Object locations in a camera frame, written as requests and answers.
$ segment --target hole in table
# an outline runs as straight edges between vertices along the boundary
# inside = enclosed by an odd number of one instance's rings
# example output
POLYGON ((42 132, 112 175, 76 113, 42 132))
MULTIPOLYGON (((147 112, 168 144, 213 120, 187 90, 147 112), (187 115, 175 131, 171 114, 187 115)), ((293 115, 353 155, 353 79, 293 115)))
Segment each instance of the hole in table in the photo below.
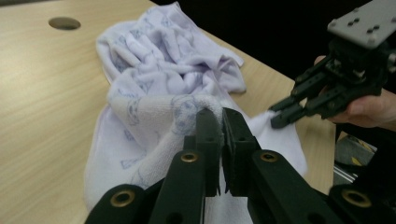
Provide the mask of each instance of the hole in table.
POLYGON ((49 20, 49 25, 58 30, 76 30, 81 23, 73 18, 55 17, 49 20))

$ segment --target gray metal plate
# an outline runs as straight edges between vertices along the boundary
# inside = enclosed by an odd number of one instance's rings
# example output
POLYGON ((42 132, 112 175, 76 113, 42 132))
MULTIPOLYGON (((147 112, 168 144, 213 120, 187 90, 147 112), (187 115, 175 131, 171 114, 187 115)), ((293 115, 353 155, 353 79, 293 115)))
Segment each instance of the gray metal plate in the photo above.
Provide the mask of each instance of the gray metal plate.
POLYGON ((396 30, 396 0, 374 0, 329 23, 328 31, 374 49, 396 30))

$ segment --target white cloth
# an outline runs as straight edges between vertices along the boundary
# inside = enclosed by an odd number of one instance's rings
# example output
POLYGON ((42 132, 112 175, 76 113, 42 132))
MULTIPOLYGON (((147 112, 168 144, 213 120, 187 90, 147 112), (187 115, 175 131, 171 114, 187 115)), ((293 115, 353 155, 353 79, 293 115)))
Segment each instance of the white cloth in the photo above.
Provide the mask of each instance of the white cloth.
MULTIPOLYGON (((97 39, 97 51, 111 86, 85 171, 88 210, 119 184, 146 189, 164 178, 203 108, 219 123, 223 107, 238 110, 262 148, 280 152, 305 173, 294 125, 273 130, 272 112, 251 119, 236 105, 228 92, 246 90, 239 70, 243 60, 204 35, 178 3, 152 7, 138 21, 108 28, 97 39)), ((251 223, 246 199, 230 194, 206 199, 205 223, 251 223)))

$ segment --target dark background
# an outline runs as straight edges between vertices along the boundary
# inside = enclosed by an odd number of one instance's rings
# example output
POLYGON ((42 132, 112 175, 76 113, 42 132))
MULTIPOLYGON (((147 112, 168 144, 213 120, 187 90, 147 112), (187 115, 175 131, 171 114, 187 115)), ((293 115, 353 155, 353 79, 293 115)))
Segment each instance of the dark background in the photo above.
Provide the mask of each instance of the dark background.
MULTIPOLYGON (((172 0, 151 0, 158 5, 172 0)), ((200 28, 295 79, 325 55, 327 25, 368 0, 179 0, 200 28)))

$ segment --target light wood table surface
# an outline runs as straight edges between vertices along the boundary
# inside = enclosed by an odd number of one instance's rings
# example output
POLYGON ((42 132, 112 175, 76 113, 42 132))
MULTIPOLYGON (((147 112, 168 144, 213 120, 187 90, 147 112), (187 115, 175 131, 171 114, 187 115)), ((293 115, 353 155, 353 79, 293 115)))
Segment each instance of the light wood table surface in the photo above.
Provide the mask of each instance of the light wood table surface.
MULTIPOLYGON (((149 0, 64 0, 0 7, 0 223, 84 222, 84 169, 109 88, 95 39, 151 6, 149 0), (74 18, 81 27, 54 29, 55 17, 74 18)), ((247 92, 233 98, 248 115, 290 94, 292 80, 211 37, 245 59, 247 92)), ((297 130, 309 167, 304 178, 327 193, 334 127, 313 117, 299 120, 297 130)))

